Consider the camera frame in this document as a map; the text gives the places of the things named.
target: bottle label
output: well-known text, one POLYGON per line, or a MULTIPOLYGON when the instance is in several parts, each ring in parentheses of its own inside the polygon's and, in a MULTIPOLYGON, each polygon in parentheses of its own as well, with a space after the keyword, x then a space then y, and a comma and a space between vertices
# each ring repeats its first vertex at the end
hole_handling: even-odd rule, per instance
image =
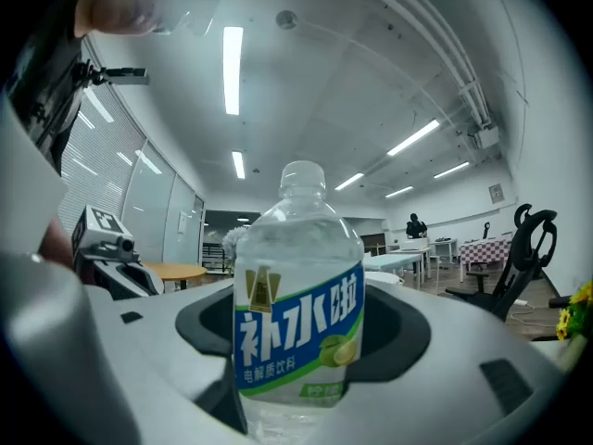
POLYGON ((282 288, 283 281, 294 279, 266 266, 235 269, 234 370, 245 396, 306 375, 304 384, 292 387, 295 396, 339 397, 343 366, 360 356, 362 263, 320 285, 276 298, 279 290, 290 291, 282 288))

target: window blinds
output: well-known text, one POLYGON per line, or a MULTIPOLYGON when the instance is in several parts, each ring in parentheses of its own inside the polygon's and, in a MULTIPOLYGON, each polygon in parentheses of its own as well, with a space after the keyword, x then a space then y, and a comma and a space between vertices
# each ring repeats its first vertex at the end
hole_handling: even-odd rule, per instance
MULTIPOLYGON (((83 58, 91 58, 86 48, 83 58)), ((107 84, 91 86, 62 156, 68 193, 58 217, 71 234, 84 206, 91 204, 121 216, 123 200, 145 136, 107 84)))

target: glass wall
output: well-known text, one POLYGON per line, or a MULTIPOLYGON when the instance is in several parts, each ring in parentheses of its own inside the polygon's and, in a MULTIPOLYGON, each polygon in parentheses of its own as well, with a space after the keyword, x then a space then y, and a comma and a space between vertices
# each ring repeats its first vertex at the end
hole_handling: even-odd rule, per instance
POLYGON ((136 163, 121 221, 134 236, 142 259, 162 262, 165 225, 176 174, 150 143, 134 158, 136 163))
MULTIPOLYGON (((86 47, 83 56, 91 57, 86 47)), ((90 204, 121 219, 143 261, 200 262, 203 200, 146 141, 107 84, 85 91, 62 177, 68 192, 58 216, 70 235, 90 204)))

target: hand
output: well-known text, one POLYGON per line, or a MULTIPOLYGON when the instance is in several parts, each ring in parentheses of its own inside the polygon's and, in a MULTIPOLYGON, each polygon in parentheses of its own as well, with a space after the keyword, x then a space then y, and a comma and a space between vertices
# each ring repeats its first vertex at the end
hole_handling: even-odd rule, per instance
POLYGON ((47 261, 59 263, 70 270, 73 268, 72 243, 57 216, 52 218, 45 231, 39 253, 47 261))

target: black cup holder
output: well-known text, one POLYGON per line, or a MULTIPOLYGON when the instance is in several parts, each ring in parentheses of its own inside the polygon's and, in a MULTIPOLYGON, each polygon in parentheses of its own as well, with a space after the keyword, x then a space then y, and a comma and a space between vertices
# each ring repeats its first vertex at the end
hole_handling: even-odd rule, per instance
MULTIPOLYGON (((233 288, 228 287, 188 305, 175 327, 202 354, 227 359, 224 378, 213 384, 196 404, 227 426, 246 434, 246 419, 234 382, 233 288)), ((347 368, 351 382, 387 382, 410 369, 430 343, 430 326, 409 304, 374 286, 366 286, 360 359, 347 368)))

